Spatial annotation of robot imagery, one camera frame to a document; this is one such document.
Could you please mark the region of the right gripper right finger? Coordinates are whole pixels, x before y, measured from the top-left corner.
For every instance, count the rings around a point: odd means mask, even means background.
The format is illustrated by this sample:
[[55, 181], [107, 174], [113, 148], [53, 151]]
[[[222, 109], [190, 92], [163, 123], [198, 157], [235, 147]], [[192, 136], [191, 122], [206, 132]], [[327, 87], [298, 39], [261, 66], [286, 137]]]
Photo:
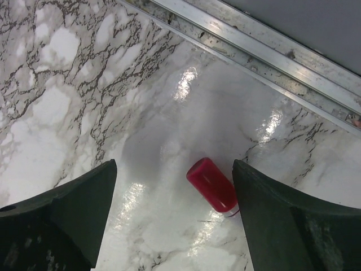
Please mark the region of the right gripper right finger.
[[241, 160], [232, 177], [254, 270], [360, 270], [360, 210], [274, 180]]

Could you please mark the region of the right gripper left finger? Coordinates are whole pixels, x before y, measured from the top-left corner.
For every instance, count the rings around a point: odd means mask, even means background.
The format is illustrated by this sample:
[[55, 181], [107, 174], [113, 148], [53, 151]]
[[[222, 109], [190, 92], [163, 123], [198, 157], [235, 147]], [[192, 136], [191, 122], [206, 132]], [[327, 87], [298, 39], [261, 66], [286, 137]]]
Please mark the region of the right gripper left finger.
[[111, 159], [82, 176], [1, 208], [1, 270], [92, 270], [112, 204]]

